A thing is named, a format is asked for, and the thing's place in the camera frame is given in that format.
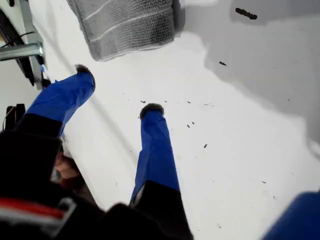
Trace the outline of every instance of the blue fabric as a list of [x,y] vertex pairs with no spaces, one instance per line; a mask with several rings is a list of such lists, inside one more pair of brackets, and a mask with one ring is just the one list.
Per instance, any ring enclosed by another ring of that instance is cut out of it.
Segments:
[[319,240],[320,193],[299,195],[263,239]]
[[36,114],[62,122],[62,134],[66,123],[90,98],[94,90],[92,75],[87,72],[78,72],[43,89],[26,114]]
[[131,200],[147,180],[180,191],[169,130],[160,111],[148,111],[141,120],[141,142]]

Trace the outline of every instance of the white wall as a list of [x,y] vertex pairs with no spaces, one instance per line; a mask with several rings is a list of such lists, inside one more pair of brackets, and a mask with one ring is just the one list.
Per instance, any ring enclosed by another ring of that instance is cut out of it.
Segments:
[[4,12],[11,24],[19,34],[24,34],[23,19],[19,9],[19,1],[15,1],[15,6],[10,7],[7,0],[0,0],[0,9]]
[[25,78],[15,60],[0,62],[0,122],[6,116],[8,106],[25,104],[26,109],[32,104],[39,91]]

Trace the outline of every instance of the red stripe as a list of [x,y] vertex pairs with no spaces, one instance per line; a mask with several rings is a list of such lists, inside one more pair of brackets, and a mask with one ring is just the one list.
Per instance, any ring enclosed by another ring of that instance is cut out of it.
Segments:
[[64,217],[64,211],[45,206],[39,203],[24,201],[15,198],[4,198],[0,197],[0,207],[16,209],[28,213],[50,216],[57,219],[62,219]]

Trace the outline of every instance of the gray towel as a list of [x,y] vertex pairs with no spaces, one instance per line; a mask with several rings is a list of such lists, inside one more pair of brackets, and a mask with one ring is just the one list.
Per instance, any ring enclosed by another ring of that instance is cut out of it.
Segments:
[[67,1],[96,61],[174,40],[173,0]]

